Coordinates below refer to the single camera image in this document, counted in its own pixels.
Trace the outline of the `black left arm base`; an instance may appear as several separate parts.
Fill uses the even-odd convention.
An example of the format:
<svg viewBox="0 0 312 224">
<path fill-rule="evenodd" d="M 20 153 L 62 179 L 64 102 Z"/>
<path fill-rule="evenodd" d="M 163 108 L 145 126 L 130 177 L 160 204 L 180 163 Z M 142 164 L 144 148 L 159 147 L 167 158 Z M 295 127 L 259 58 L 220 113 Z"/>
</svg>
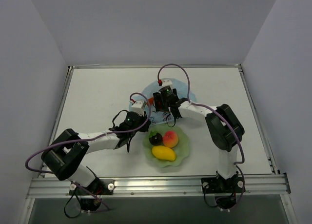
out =
<svg viewBox="0 0 312 224">
<path fill-rule="evenodd" d="M 113 183 L 105 184 L 99 178 L 95 178 L 87 187 L 71 181 L 71 195 L 78 201 L 81 212 L 100 213 L 113 210 L 101 198 L 102 195 L 113 195 L 115 186 Z"/>
</svg>

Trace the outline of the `red green fake fruit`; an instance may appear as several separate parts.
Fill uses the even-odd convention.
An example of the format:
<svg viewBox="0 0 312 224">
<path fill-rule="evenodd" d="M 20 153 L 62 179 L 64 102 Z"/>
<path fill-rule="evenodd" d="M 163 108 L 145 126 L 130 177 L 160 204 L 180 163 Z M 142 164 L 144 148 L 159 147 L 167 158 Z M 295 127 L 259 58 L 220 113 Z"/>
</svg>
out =
<svg viewBox="0 0 312 224">
<path fill-rule="evenodd" d="M 162 135 L 157 131 L 151 131 L 149 134 L 149 142 L 153 146 L 159 146 L 162 145 L 163 137 Z"/>
</svg>

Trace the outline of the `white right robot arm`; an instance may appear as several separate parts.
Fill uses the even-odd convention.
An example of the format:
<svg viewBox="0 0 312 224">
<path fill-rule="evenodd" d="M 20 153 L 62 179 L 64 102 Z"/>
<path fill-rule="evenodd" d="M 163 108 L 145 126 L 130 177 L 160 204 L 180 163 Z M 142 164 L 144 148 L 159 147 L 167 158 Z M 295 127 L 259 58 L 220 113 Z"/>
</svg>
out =
<svg viewBox="0 0 312 224">
<path fill-rule="evenodd" d="M 219 150 L 216 179 L 217 187 L 228 191 L 234 185 L 236 166 L 245 162 L 241 141 L 244 127 L 227 104 L 210 107 L 179 98 L 176 89 L 170 86 L 153 93 L 153 104 L 157 112 L 169 112 L 174 119 L 189 118 L 207 124 L 213 143 Z"/>
</svg>

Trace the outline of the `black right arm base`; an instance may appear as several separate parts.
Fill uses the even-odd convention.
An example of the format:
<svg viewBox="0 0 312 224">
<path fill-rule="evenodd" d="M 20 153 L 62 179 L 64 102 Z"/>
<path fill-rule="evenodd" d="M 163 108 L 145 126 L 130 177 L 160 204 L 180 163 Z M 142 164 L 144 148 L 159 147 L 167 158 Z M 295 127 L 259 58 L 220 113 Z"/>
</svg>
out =
<svg viewBox="0 0 312 224">
<path fill-rule="evenodd" d="M 245 177 L 238 172 L 225 179 L 220 175 L 201 178 L 201 189 L 204 203 L 209 208 L 218 208 L 221 212 L 230 213 L 241 201 L 245 188 Z"/>
</svg>

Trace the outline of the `orange fake fruit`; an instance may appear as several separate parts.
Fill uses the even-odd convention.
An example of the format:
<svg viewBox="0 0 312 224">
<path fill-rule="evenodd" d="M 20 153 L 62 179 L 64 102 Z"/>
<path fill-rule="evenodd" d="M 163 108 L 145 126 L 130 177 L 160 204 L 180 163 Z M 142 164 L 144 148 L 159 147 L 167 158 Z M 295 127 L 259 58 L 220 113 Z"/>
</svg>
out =
<svg viewBox="0 0 312 224">
<path fill-rule="evenodd" d="M 168 148 L 173 148 L 178 144 L 178 135 L 174 131 L 167 131 L 163 136 L 163 144 Z"/>
</svg>

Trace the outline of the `blue printed plastic bag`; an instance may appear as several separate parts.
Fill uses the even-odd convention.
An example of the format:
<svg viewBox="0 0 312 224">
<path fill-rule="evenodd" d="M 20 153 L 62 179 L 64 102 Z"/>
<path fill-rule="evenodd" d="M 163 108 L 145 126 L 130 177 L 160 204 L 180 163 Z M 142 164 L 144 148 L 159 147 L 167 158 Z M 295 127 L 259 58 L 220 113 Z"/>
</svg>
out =
<svg viewBox="0 0 312 224">
<path fill-rule="evenodd" d="M 173 84 L 171 87 L 176 88 L 177 90 L 177 95 L 179 97 L 187 97 L 188 85 L 177 79 L 170 79 L 170 80 L 172 81 L 172 84 Z M 151 84 L 149 84 L 147 87 L 143 89 L 143 92 L 141 93 L 141 95 L 139 95 L 138 97 L 135 97 L 134 99 L 130 99 L 129 108 L 135 101 L 142 100 L 146 102 L 146 99 L 142 95 L 144 95 L 147 99 L 153 98 L 153 93 L 157 92 L 159 89 L 160 89 L 160 86 L 158 85 L 157 81 L 152 82 Z M 153 104 L 151 104 L 150 106 L 152 110 L 150 117 L 149 117 L 149 120 L 151 121 L 151 125 L 166 123 L 166 118 L 169 115 L 169 113 L 168 112 L 156 112 Z M 144 110 L 148 116 L 150 111 L 149 111 L 149 107 L 147 103 L 146 103 Z"/>
</svg>

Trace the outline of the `yellow fake fruit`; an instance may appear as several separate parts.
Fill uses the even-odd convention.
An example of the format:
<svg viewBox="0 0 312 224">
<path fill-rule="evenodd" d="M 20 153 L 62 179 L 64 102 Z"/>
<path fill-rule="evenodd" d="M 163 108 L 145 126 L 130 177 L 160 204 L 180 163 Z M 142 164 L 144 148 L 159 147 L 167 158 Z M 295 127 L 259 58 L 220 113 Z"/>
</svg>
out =
<svg viewBox="0 0 312 224">
<path fill-rule="evenodd" d="M 152 154 L 155 158 L 159 160 L 171 162 L 176 160 L 175 152 L 171 148 L 168 148 L 166 146 L 153 146 Z"/>
</svg>

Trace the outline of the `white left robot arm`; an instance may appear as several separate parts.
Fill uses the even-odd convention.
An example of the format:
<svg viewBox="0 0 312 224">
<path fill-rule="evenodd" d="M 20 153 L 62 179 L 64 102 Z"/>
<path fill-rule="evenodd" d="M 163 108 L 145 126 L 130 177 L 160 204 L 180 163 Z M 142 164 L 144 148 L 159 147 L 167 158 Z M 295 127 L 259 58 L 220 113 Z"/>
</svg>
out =
<svg viewBox="0 0 312 224">
<path fill-rule="evenodd" d="M 68 128 L 53 142 L 57 145 L 41 155 L 42 161 L 60 181 L 71 180 L 80 184 L 86 194 L 98 190 L 97 176 L 81 165 L 84 156 L 101 150 L 115 150 L 123 146 L 130 151 L 130 142 L 136 132 L 147 132 L 151 121 L 146 113 L 128 111 L 125 120 L 103 133 L 82 134 Z"/>
</svg>

